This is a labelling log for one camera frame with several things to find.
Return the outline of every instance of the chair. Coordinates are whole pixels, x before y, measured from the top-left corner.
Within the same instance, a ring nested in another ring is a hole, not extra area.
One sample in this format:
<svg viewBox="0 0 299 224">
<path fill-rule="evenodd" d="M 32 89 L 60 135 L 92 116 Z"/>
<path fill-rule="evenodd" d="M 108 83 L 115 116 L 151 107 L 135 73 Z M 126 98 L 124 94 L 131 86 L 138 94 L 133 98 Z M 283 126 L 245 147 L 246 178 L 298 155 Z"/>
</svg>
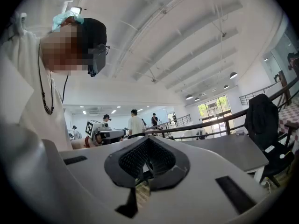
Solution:
<svg viewBox="0 0 299 224">
<path fill-rule="evenodd" d="M 249 108 L 245 119 L 245 127 L 249 137 L 262 150 L 269 164 L 265 166 L 261 181 L 268 177 L 277 187 L 279 182 L 274 175 L 281 173 L 294 160 L 294 154 L 290 148 L 278 142 L 278 108 L 265 95 L 260 94 L 249 101 Z M 288 133 L 287 141 L 290 140 L 291 131 Z M 273 145 L 274 149 L 270 152 L 265 150 Z"/>
</svg>

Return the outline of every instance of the black cap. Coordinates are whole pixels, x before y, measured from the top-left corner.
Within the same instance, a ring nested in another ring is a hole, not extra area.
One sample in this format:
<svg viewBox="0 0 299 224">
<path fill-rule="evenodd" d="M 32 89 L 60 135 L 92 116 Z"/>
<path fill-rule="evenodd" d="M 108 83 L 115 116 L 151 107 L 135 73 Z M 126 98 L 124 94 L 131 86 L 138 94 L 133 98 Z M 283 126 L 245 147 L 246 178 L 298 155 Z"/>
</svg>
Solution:
<svg viewBox="0 0 299 224">
<path fill-rule="evenodd" d="M 93 18 L 84 18 L 83 26 L 87 32 L 88 48 L 92 49 L 99 44 L 106 45 L 106 26 Z"/>
</svg>

